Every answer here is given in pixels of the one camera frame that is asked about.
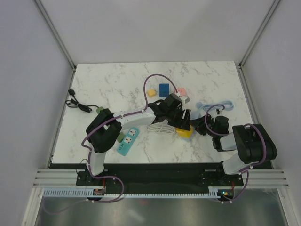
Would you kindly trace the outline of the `yellow cube socket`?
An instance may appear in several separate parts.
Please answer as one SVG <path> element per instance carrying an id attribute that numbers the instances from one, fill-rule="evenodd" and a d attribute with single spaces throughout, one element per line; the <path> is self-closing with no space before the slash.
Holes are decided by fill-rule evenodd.
<path id="1" fill-rule="evenodd" d="M 192 127 L 190 127 L 190 130 L 176 128 L 175 131 L 179 135 L 179 137 L 184 138 L 184 139 L 190 139 L 193 134 Z"/>

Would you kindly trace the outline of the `pink cube socket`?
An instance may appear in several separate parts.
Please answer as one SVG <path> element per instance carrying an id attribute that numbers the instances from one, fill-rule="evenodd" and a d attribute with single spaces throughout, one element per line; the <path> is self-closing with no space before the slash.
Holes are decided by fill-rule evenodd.
<path id="1" fill-rule="evenodd" d="M 187 96 L 185 88 L 178 88 L 176 94 L 179 97 Z"/>

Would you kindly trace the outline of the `blue cube socket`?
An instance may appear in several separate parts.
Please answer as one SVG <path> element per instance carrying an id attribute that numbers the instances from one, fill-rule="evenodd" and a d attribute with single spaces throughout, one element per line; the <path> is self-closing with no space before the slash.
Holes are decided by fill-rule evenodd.
<path id="1" fill-rule="evenodd" d="M 167 97 L 170 94 L 170 87 L 168 83 L 160 83 L 159 84 L 159 96 Z"/>

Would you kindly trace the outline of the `yellow plug adapter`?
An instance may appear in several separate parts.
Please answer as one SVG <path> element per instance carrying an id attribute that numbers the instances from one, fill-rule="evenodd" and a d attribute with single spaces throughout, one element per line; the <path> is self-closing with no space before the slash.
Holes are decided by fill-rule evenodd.
<path id="1" fill-rule="evenodd" d="M 150 89 L 150 90 L 147 91 L 147 95 L 148 95 L 150 98 L 156 96 L 156 94 L 157 94 L 157 92 L 156 92 L 155 89 Z"/>

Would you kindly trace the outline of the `teal power strip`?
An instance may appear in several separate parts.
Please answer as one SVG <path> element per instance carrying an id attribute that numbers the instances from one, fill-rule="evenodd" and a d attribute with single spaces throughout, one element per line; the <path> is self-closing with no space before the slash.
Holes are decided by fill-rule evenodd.
<path id="1" fill-rule="evenodd" d="M 135 142 L 136 138 L 138 137 L 139 133 L 140 131 L 138 128 L 132 127 L 131 129 L 129 129 L 121 144 L 119 145 L 117 152 L 122 156 L 126 156 L 129 150 L 131 149 L 133 143 Z"/>

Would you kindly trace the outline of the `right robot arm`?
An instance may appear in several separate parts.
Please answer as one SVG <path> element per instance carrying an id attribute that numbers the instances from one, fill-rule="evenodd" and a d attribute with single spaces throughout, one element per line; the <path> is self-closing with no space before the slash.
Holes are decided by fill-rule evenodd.
<path id="1" fill-rule="evenodd" d="M 213 147 L 218 152 L 237 151 L 229 159 L 222 161 L 222 170 L 215 174 L 216 182 L 227 185 L 232 175 L 271 161 L 277 156 L 277 149 L 261 124 L 237 125 L 229 132 L 229 119 L 225 116 L 206 115 L 190 121 L 200 135 L 212 137 Z"/>

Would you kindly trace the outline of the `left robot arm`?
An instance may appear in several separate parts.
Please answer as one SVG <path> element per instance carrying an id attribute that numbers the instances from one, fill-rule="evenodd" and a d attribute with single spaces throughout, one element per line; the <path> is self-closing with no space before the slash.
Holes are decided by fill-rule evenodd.
<path id="1" fill-rule="evenodd" d="M 105 108 L 87 127 L 87 136 L 81 143 L 89 150 L 87 180 L 93 185 L 99 185 L 103 181 L 106 152 L 114 146 L 124 130 L 167 121 L 169 126 L 189 131 L 190 114 L 191 110 L 174 93 L 163 100 L 147 102 L 143 109 L 133 112 L 113 113 Z"/>

